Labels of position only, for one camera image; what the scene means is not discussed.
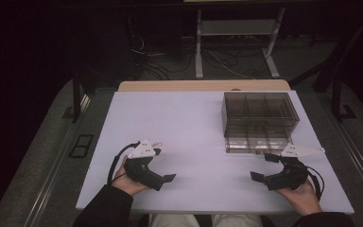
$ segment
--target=white plastic mount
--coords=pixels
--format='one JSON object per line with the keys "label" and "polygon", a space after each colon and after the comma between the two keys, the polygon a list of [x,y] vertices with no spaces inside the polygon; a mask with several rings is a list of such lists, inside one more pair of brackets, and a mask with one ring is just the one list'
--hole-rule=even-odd
{"label": "white plastic mount", "polygon": [[307,148],[301,147],[297,145],[287,145],[285,149],[282,151],[281,156],[283,157],[302,157],[306,155],[312,154],[320,154],[324,153],[324,148]]}
{"label": "white plastic mount", "polygon": [[153,157],[156,155],[154,148],[159,148],[162,144],[155,143],[154,146],[146,139],[140,143],[129,155],[130,159],[135,158],[146,158],[146,157]]}

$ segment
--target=light-colored pants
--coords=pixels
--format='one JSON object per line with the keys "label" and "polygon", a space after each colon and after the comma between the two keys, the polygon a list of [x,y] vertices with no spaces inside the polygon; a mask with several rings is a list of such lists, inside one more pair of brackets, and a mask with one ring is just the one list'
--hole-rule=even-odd
{"label": "light-colored pants", "polygon": [[[212,215],[213,227],[262,227],[257,215]],[[199,227],[194,215],[153,215],[150,227]]]}

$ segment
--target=person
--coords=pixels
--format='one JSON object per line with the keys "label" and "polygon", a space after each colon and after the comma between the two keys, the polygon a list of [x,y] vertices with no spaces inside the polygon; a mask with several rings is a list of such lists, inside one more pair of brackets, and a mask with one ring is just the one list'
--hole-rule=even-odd
{"label": "person", "polygon": [[[116,180],[111,185],[104,185],[80,213],[74,222],[75,227],[129,226],[133,196],[148,187],[133,181],[125,174],[123,165],[126,160],[127,157],[123,159],[122,166],[116,172]],[[354,227],[352,220],[345,214],[322,211],[314,188],[308,180],[295,190],[283,188],[275,191],[285,197],[301,215],[293,227]],[[153,221],[154,226],[170,226],[169,223],[172,223],[172,226],[199,226],[193,215],[161,215]],[[262,226],[259,216],[255,215],[217,215],[213,217],[213,224],[214,227]]]}

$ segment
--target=floor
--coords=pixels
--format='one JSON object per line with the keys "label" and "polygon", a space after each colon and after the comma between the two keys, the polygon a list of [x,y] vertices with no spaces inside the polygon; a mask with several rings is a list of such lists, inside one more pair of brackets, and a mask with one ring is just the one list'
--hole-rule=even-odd
{"label": "floor", "polygon": [[[334,42],[309,45],[307,37],[278,40],[272,57],[281,79],[297,77],[325,60]],[[182,49],[173,54],[151,48],[146,57],[135,53],[141,68],[140,80],[195,79],[194,40],[185,37]],[[261,49],[265,38],[220,37],[203,40],[204,79],[271,79]],[[327,150],[327,157],[354,208],[352,219],[363,226],[363,105],[350,87],[343,85],[342,104],[349,105],[355,119],[337,122],[330,114],[330,90],[312,89],[316,75],[296,86],[314,130]],[[103,87],[86,96],[82,115],[72,123],[66,114],[72,106],[71,81],[58,93],[36,134],[27,155],[0,205],[0,226],[70,226],[79,211],[78,193],[112,100],[115,87]],[[68,157],[81,134],[92,134],[93,143],[82,159]],[[275,226],[290,226],[296,215],[270,216]]]}

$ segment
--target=white tabletop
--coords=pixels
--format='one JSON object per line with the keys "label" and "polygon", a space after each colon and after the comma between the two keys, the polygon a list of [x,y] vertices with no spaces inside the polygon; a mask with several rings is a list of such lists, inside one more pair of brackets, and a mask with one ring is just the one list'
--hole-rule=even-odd
{"label": "white tabletop", "polygon": [[[282,164],[266,162],[263,156],[226,153],[220,112],[223,93],[115,93],[77,208],[83,209],[106,183],[113,157],[123,147],[149,139],[152,143],[164,144],[149,168],[162,176],[173,173],[177,176],[160,191],[150,189],[135,196],[133,212],[279,214],[292,211],[284,198],[250,177],[250,171],[265,175],[279,173]],[[293,143],[321,148],[297,94],[288,93],[300,118],[291,136]],[[354,212],[324,154],[302,157],[300,161],[315,168],[325,180],[320,200],[324,211]]]}

